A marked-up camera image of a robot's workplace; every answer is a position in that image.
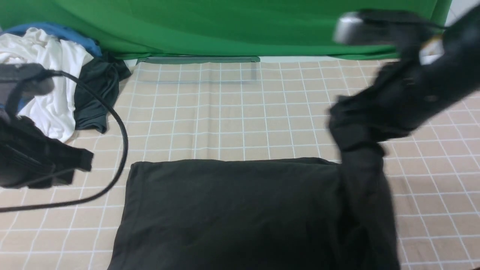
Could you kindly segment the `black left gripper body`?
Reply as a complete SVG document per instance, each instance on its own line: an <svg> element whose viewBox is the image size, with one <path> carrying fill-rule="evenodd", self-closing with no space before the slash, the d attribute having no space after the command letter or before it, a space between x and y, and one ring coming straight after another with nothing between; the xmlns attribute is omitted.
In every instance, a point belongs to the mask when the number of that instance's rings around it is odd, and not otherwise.
<svg viewBox="0 0 480 270"><path fill-rule="evenodd" d="M91 171L94 154L45 136L28 117L1 116L0 185L46 189L71 185L76 170Z"/></svg>

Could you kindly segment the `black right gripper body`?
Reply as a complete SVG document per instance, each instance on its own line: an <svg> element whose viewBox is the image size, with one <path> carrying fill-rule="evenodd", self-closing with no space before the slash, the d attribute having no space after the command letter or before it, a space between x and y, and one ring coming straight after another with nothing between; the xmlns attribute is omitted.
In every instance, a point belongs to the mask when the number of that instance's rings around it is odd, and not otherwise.
<svg viewBox="0 0 480 270"><path fill-rule="evenodd" d="M336 143L379 143L406 137L462 98L454 82L460 66L443 57L431 64L385 64L374 83L352 96L339 96L330 109Z"/></svg>

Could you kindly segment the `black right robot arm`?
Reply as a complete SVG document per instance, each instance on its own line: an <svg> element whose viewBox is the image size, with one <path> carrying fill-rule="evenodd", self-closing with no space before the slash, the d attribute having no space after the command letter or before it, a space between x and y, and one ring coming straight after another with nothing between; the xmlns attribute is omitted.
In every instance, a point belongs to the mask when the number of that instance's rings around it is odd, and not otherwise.
<svg viewBox="0 0 480 270"><path fill-rule="evenodd" d="M406 137L479 90L479 6L449 26L406 10L362 9L342 14L334 41L349 46L392 45L367 89L340 96L329 130L338 145Z"/></svg>

